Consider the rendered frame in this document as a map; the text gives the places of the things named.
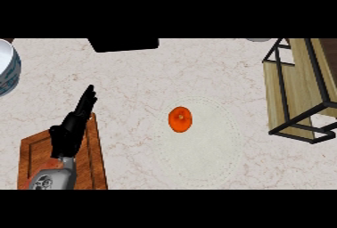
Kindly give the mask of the brown wooden cutting board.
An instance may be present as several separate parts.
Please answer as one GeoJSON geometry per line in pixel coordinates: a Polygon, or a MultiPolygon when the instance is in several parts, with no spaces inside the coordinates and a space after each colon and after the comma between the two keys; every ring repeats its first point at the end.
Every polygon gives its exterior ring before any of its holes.
{"type": "MultiPolygon", "coordinates": [[[[31,135],[20,140],[18,163],[18,189],[23,188],[29,175],[50,158],[52,143],[49,131],[31,135]]],[[[75,190],[106,190],[106,177],[102,162],[102,147],[96,124],[96,115],[90,114],[87,129],[83,136],[77,161],[75,190]]]]}

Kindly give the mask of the orange-red tomato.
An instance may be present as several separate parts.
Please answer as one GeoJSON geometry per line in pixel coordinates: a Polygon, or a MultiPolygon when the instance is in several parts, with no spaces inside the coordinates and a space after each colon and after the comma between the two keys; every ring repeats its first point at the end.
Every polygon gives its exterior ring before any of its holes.
{"type": "Polygon", "coordinates": [[[183,133],[192,126],[192,114],[186,107],[176,107],[168,113],[168,126],[173,131],[183,133]]]}

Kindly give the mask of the round white placemat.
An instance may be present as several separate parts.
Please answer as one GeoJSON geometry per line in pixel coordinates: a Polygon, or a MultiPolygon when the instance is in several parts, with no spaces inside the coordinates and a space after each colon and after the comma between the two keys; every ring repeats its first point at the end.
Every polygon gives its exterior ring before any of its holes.
{"type": "Polygon", "coordinates": [[[152,151],[179,188],[220,188],[235,173],[242,155],[235,117],[220,103],[189,96],[168,105],[152,126],[152,151]],[[183,133],[168,125],[168,113],[176,107],[190,111],[192,124],[183,133]]]}

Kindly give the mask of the black-framed wooden tiered shelf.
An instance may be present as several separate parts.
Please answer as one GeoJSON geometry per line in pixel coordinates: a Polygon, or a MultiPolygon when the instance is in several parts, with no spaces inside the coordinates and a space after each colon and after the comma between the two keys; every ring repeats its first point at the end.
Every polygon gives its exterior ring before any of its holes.
{"type": "Polygon", "coordinates": [[[281,38],[261,61],[269,134],[321,143],[337,130],[337,38],[281,38]]]}

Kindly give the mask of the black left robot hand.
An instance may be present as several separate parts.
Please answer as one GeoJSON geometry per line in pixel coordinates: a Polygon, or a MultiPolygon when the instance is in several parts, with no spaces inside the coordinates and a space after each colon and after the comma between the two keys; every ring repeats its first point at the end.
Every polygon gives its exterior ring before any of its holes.
{"type": "Polygon", "coordinates": [[[90,119],[90,113],[94,102],[97,101],[93,85],[88,85],[80,99],[74,111],[66,114],[63,122],[59,126],[52,126],[49,134],[52,137],[52,157],[74,157],[78,153],[83,135],[90,119]]]}

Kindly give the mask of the black flat appliance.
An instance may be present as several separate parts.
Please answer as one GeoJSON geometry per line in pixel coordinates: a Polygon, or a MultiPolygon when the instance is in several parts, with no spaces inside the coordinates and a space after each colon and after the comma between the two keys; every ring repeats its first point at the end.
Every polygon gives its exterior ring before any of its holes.
{"type": "Polygon", "coordinates": [[[148,50],[159,46],[158,38],[90,38],[88,41],[96,53],[148,50]]]}

